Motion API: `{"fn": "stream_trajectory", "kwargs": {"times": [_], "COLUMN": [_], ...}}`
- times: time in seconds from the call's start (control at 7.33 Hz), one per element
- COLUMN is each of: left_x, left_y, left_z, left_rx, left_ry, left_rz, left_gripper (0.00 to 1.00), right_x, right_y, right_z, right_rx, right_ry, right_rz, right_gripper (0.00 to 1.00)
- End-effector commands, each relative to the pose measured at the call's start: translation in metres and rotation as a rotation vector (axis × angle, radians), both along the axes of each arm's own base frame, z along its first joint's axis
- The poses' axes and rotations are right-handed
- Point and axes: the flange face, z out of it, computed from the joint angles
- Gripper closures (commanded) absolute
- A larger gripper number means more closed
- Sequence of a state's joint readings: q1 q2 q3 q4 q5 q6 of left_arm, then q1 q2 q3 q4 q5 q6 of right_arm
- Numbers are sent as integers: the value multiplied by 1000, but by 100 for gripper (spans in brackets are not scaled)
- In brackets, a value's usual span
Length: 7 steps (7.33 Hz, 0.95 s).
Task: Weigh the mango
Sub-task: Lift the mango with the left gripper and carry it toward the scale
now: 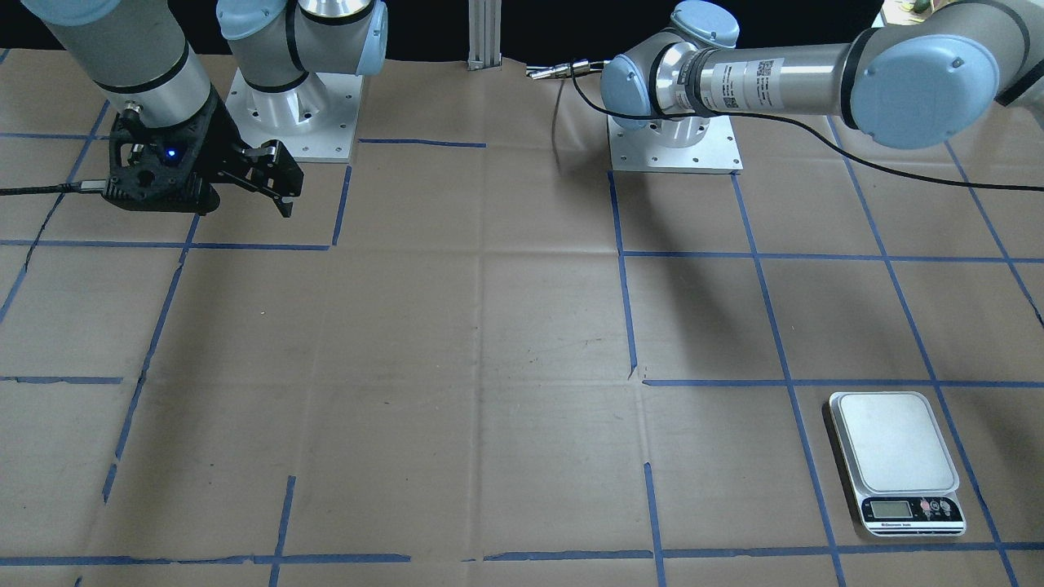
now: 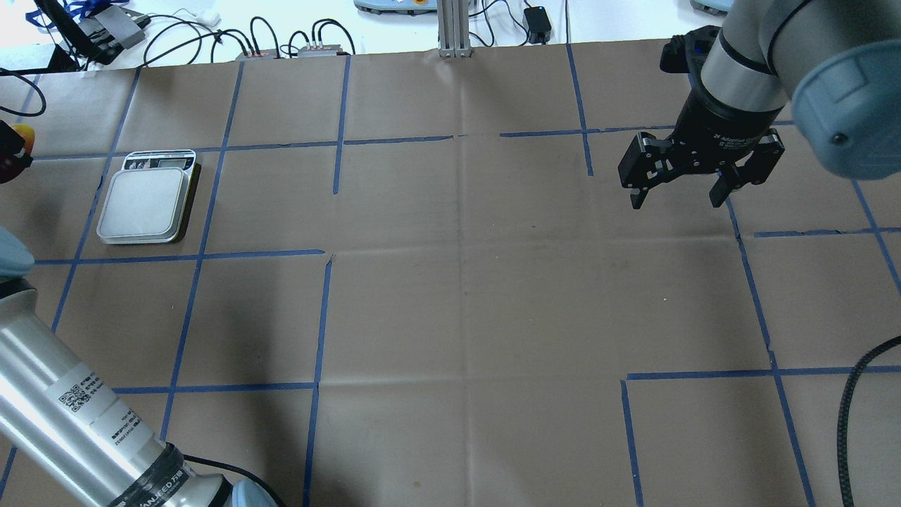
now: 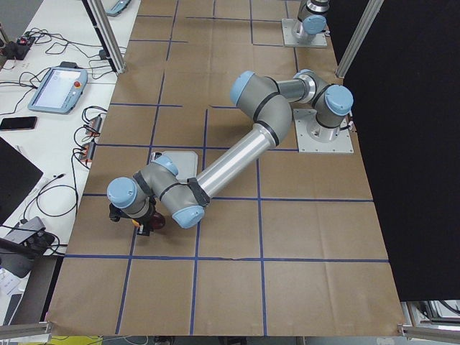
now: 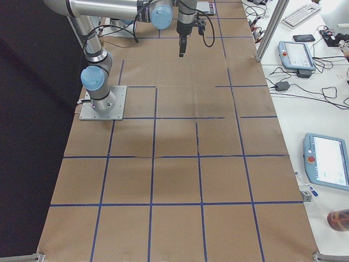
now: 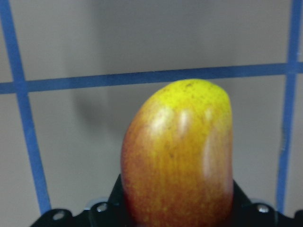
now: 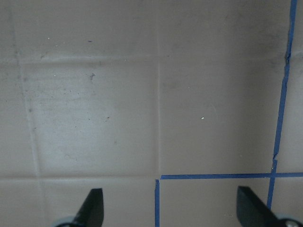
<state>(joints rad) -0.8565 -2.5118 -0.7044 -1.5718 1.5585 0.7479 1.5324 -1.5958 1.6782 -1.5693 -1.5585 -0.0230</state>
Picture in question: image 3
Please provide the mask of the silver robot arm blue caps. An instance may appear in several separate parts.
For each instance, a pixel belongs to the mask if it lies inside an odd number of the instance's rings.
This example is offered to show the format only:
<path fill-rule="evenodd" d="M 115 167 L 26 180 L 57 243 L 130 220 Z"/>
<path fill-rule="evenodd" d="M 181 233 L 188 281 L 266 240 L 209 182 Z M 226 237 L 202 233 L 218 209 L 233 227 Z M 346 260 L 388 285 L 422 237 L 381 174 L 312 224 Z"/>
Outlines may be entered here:
<path fill-rule="evenodd" d="M 253 121 L 251 131 L 184 183 L 178 180 L 179 170 L 167 155 L 160 155 L 130 178 L 112 180 L 107 187 L 111 221 L 131 219 L 147 236 L 164 226 L 164 218 L 155 209 L 161 202 L 181 228 L 194 227 L 213 197 L 284 140 L 293 120 L 292 103 L 309 104 L 315 111 L 311 137 L 317 142 L 335 138 L 354 103 L 347 87 L 327 83 L 308 69 L 282 81 L 245 71 L 234 82 L 230 99 Z"/>

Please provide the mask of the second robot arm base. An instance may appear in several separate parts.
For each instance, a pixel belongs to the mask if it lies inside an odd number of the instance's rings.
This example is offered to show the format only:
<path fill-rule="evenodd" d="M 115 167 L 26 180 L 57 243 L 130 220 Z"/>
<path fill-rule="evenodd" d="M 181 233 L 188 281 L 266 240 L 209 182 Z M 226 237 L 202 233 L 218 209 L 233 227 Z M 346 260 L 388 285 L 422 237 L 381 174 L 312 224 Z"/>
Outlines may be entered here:
<path fill-rule="evenodd" d="M 302 0 L 293 34 L 299 39 L 313 39 L 322 33 L 327 25 L 329 0 Z"/>

